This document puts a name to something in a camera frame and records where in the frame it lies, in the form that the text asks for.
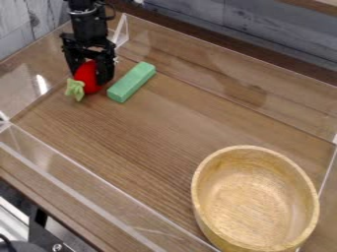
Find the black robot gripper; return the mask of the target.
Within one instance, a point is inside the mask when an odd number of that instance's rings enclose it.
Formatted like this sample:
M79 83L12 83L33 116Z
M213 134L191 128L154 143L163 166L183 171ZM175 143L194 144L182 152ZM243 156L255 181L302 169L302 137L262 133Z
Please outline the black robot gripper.
M108 16L104 0L64 0L68 4L68 15L72 33L60 35L63 52L71 74L86 62L96 58L96 80L103 86L115 77L115 44L108 41Z

